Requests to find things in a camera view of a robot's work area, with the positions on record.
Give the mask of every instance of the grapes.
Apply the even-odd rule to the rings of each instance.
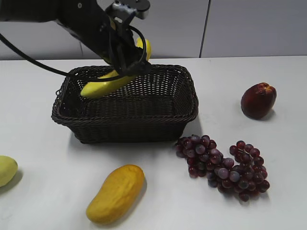
[[[205,170],[206,169],[206,165],[205,165],[205,163],[203,163],[203,162],[198,162],[197,164],[196,164],[196,167],[199,169],[199,170]]]
[[[243,174],[245,172],[244,168],[240,165],[235,165],[234,167],[232,167],[231,171],[236,171],[239,174]]]
[[[229,176],[229,171],[226,168],[221,168],[218,172],[218,175],[221,179],[226,179]]]
[[[191,178],[207,176],[208,185],[217,187],[221,193],[234,191],[246,202],[251,196],[265,193],[270,188],[265,180],[268,173],[259,149],[238,141],[229,148],[230,154],[239,163],[234,165],[235,161],[224,158],[216,146],[208,135],[201,138],[191,135],[180,138],[174,149],[178,157],[187,159]]]
[[[208,135],[204,135],[201,137],[201,144],[204,147],[208,147],[209,146],[209,142],[210,142],[210,137]]]
[[[175,145],[175,150],[177,151],[177,152],[181,152],[182,151],[182,146],[180,145],[180,144],[176,144]]]
[[[231,155],[236,156],[236,154],[238,153],[239,149],[237,148],[237,146],[232,145],[229,148],[229,152]]]
[[[194,166],[189,166],[190,177],[196,178],[198,176],[197,169]]]
[[[249,181],[248,183],[248,190],[254,191],[256,189],[256,183],[253,181]]]
[[[217,187],[217,181],[216,180],[208,180],[208,185],[212,188],[216,188]]]
[[[268,173],[267,173],[267,171],[265,171],[264,169],[262,169],[262,170],[260,171],[260,173],[261,173],[261,175],[263,176],[264,179],[268,177]]]
[[[219,175],[219,170],[220,170],[220,168],[221,168],[221,167],[219,167],[219,166],[216,166],[216,167],[215,167],[215,169],[214,169],[215,175],[217,175],[217,176]]]
[[[225,168],[231,169],[234,166],[235,162],[231,158],[225,158],[224,161],[223,161],[223,164],[224,164]]]
[[[238,147],[238,149],[243,150],[244,147],[245,147],[245,142],[242,141],[242,140],[240,140],[240,141],[238,141],[238,142],[236,143],[236,146]]]
[[[260,151],[259,151],[259,149],[256,149],[256,148],[251,149],[249,153],[250,153],[250,155],[251,155],[252,157],[258,157],[258,156],[260,156]]]
[[[197,136],[197,135],[192,135],[191,136],[191,141],[193,142],[193,143],[196,143],[196,144],[198,144],[198,143],[200,143],[201,142],[201,138],[200,138],[200,136]]]
[[[193,150],[193,149],[187,150],[187,156],[188,157],[195,157],[196,156],[195,150]]]
[[[244,150],[245,150],[246,152],[250,152],[250,150],[253,149],[253,148],[254,148],[254,146],[252,146],[251,144],[247,144],[247,145],[244,147]]]
[[[200,159],[200,161],[202,161],[202,162],[206,162],[209,159],[209,155],[207,153],[204,153],[204,154],[200,155],[198,157],[198,159]]]
[[[216,143],[214,140],[210,140],[209,145],[208,145],[208,149],[212,150],[216,148]]]
[[[213,155],[210,157],[210,160],[213,164],[219,164],[221,163],[221,157],[220,155]]]
[[[238,185],[236,185],[236,186],[234,187],[234,191],[235,191],[236,193],[241,193],[241,192],[244,191],[244,189],[242,189],[242,188],[240,188]]]
[[[196,151],[197,154],[202,155],[202,154],[205,153],[206,148],[203,145],[197,145],[195,147],[195,151]]]
[[[232,188],[233,184],[229,179],[225,179],[222,181],[222,186],[224,188]]]
[[[254,177],[253,177],[253,181],[256,183],[256,184],[260,184],[262,183],[264,180],[263,176],[261,173],[255,173]]]
[[[188,159],[187,159],[187,163],[190,166],[195,165],[196,162],[197,162],[196,158],[188,157]]]
[[[207,172],[207,179],[209,181],[215,180],[216,179],[216,175],[214,174],[214,172]]]
[[[250,163],[250,155],[248,153],[242,153],[241,162]]]
[[[215,165],[211,161],[208,161],[207,164],[206,164],[206,168],[207,168],[208,171],[212,171],[212,170],[214,170]]]
[[[254,157],[255,165],[263,165],[264,159],[262,157]]]
[[[204,177],[206,175],[206,170],[197,170],[197,175],[199,177]]]
[[[247,189],[248,181],[246,179],[241,178],[240,181],[238,182],[238,186],[242,189]]]
[[[217,149],[212,149],[212,150],[210,150],[210,154],[211,155],[220,155],[220,152]]]
[[[245,172],[243,174],[243,177],[247,179],[248,181],[250,181],[254,177],[254,174],[252,172]]]
[[[178,157],[180,157],[180,158],[184,158],[184,157],[185,157],[185,155],[184,155],[183,152],[181,152],[181,151],[177,151],[177,152],[176,152],[176,155],[177,155]]]
[[[249,200],[249,195],[247,192],[242,192],[242,193],[239,193],[239,198],[242,201],[247,202]]]
[[[193,142],[190,139],[186,139],[183,142],[183,147],[187,150],[191,149],[193,147]]]
[[[222,183],[217,183],[217,190],[219,190],[220,193],[227,192],[227,189],[223,187]]]
[[[262,190],[267,191],[270,188],[270,183],[267,180],[264,180],[261,184],[259,184],[259,187]]]
[[[238,182],[240,180],[240,174],[236,171],[231,171],[229,173],[229,179],[232,181],[232,182]]]

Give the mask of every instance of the yellow mango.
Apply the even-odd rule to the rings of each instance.
[[[136,165],[115,169],[86,210],[88,219],[97,224],[111,224],[127,213],[144,184],[144,173]]]
[[[0,187],[5,186],[15,176],[18,170],[17,162],[7,156],[0,156]]]

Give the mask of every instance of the dark brown wicker basket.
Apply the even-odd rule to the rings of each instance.
[[[90,66],[70,73],[96,78],[111,70]],[[84,85],[67,77],[57,91],[51,116],[84,144],[176,140],[198,115],[193,80],[182,66],[153,65],[148,75],[95,100],[80,96]]]

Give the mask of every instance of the white table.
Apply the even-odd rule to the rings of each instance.
[[[99,60],[43,61],[69,71]],[[261,150],[271,183],[267,194],[242,204],[191,179],[168,143],[83,145],[51,118],[63,77],[25,61],[0,62],[0,147],[20,171],[0,188],[1,230],[98,229],[85,215],[89,202],[115,168],[142,167],[147,190],[121,230],[279,229],[306,226],[307,57],[156,59],[190,71],[200,100],[199,117],[185,135],[208,134],[225,156],[243,139]],[[277,89],[275,113],[254,121],[240,110],[250,86]]]

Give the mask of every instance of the red apple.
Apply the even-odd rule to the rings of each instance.
[[[268,83],[254,85],[242,96],[242,112],[253,119],[261,119],[273,108],[276,97],[276,89]]]

